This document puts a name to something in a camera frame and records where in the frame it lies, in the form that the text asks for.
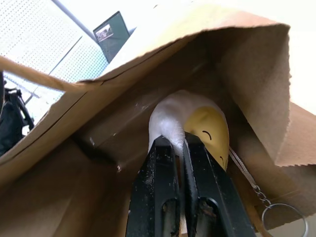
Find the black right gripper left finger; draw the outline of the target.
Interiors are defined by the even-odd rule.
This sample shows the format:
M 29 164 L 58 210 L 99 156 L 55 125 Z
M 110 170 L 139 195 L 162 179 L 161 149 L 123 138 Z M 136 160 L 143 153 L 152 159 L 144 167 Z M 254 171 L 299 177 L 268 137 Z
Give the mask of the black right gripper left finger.
M 163 136 L 154 140 L 132 185 L 125 237 L 179 237 L 176 158 Z

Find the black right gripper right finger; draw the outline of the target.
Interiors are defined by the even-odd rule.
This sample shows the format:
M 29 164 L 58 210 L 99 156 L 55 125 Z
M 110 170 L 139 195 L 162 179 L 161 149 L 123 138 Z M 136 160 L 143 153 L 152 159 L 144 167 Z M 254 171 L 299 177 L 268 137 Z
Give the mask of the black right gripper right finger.
M 183 160 L 188 237 L 256 237 L 231 178 L 190 133 Z

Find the white and yellow egg plush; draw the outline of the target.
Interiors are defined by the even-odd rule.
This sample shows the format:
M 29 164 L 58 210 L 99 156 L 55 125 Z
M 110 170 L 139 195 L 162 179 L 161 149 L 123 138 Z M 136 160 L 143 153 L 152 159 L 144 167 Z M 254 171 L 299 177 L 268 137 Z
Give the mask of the white and yellow egg plush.
M 186 133 L 197 136 L 219 165 L 227 169 L 230 138 L 224 113 L 211 99 L 179 90 L 154 108 L 149 120 L 149 146 L 163 136 L 182 159 Z

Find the brown paper bag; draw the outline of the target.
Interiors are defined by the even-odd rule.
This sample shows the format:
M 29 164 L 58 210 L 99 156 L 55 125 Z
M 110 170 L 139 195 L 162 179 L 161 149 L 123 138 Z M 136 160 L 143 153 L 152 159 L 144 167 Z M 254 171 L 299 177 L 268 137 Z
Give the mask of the brown paper bag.
M 156 105 L 211 99 L 229 129 L 231 178 L 256 237 L 316 237 L 316 61 L 294 76 L 290 26 L 211 1 L 146 11 L 103 73 L 68 82 L 0 55 L 35 127 L 0 157 L 0 237 L 125 237 Z M 180 233 L 184 160 L 175 154 Z

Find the black backpack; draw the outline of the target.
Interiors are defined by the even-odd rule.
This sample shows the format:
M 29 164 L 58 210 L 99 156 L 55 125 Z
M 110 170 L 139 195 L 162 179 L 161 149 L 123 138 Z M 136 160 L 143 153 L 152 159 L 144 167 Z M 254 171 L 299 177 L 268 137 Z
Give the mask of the black backpack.
M 5 84 L 3 72 L 0 71 L 0 157 L 25 137 L 22 133 L 25 126 L 29 130 L 35 127 L 21 90 L 6 88 Z

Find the black laptop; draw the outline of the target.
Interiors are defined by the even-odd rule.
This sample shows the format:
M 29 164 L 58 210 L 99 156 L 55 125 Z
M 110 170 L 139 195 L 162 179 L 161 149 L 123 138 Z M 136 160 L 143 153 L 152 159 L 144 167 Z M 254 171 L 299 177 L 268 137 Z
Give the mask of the black laptop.
M 93 33 L 109 64 L 130 37 L 120 11 L 95 28 Z

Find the white perforated panel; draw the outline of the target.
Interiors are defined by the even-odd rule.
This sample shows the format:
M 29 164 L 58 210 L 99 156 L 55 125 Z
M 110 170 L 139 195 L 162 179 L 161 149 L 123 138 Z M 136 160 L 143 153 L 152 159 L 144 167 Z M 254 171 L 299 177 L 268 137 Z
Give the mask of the white perforated panel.
M 51 0 L 0 0 L 0 55 L 68 82 L 94 79 L 108 65 L 99 45 Z

